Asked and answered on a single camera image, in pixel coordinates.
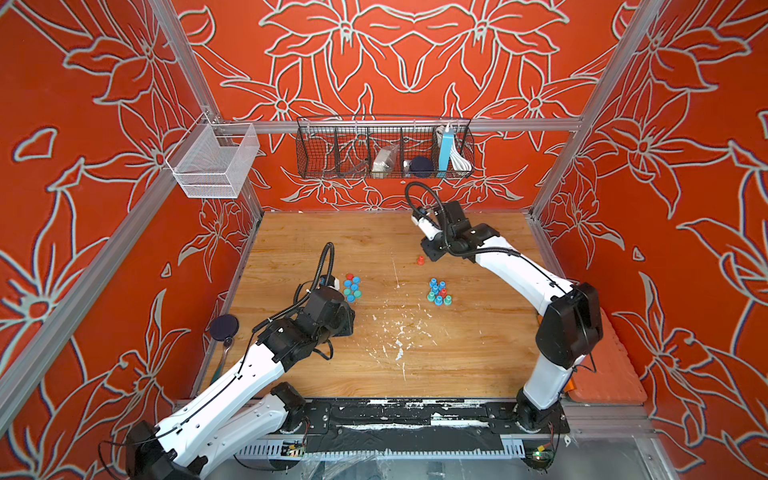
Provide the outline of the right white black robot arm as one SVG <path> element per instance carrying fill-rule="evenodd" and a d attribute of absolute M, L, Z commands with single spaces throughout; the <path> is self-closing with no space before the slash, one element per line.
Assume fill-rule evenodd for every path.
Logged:
<path fill-rule="evenodd" d="M 560 406 L 573 373 L 604 337 L 598 291 L 562 278 L 517 250 L 495 228 L 473 225 L 456 201 L 443 202 L 419 181 L 406 184 L 412 223 L 424 234 L 421 248 L 433 262 L 445 255 L 468 260 L 496 275 L 527 300 L 541 317 L 535 335 L 538 357 L 518 391 L 513 418 L 537 433 Z"/>

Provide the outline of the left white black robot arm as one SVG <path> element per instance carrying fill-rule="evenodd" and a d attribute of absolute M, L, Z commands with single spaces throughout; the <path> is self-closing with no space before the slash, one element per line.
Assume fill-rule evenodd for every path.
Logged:
<path fill-rule="evenodd" d="M 251 442 L 304 424 L 306 401 L 282 376 L 313 354 L 331 360 L 333 338 L 354 331 L 334 260 L 328 242 L 308 290 L 253 328 L 235 365 L 175 413 L 130 430 L 122 443 L 129 478 L 204 479 Z"/>

